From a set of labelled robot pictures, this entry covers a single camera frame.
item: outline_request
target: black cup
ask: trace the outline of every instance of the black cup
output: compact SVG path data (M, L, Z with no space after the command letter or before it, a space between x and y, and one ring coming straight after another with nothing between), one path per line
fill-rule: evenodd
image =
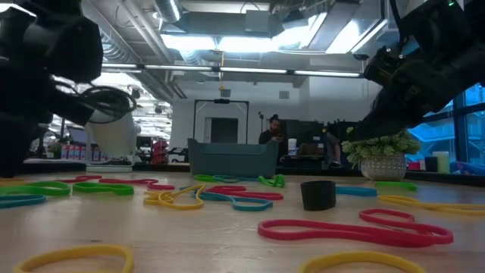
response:
M322 211L335 206L335 182L309 181L300 184L302 188L303 209Z

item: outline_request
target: potted plant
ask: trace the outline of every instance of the potted plant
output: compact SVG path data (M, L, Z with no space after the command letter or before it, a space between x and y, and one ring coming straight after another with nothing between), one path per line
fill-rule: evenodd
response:
M347 128L347 134L353 129ZM392 136L342 143L343 152L349 154L347 160L354 164L360 162L362 175L371 180L403 179L406 173L405 154L415 155L419 148L419 142L413 140L407 130Z

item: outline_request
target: wooden table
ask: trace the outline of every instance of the wooden table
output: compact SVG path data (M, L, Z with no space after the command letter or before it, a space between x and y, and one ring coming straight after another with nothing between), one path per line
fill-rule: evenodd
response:
M72 178L81 174L26 176L27 180ZM105 174L116 178L156 178L176 187L195 184L189 174L135 172ZM460 216L379 202L374 197L337 196L335 209L306 212L302 209L299 182L334 180L341 185L372 187L354 177L286 177L285 189L245 183L250 190L279 191L285 200L266 212L239 212L227 202L209 202L194 211L177 211L142 203L145 187L135 196L78 195L50 199L47 203L0 210L0 272L11 272L19 261L65 247L94 243L129 246L135 255L135 273L271 273L297 272L306 260L342 251L370 250L390 253L418 263L427 272L485 271L485 217ZM429 202L485 203L485 190L475 187L418 183L417 198ZM180 202L194 202L182 197ZM342 224L362 224L362 209L385 208L408 212L420 223L450 229L455 242L444 246L406 249L352 240L321 239L283 242L258 236L260 221L299 218ZM104 269L119 272L117 258L78 259L49 265L39 272ZM325 272L400 272L393 268L355 263Z

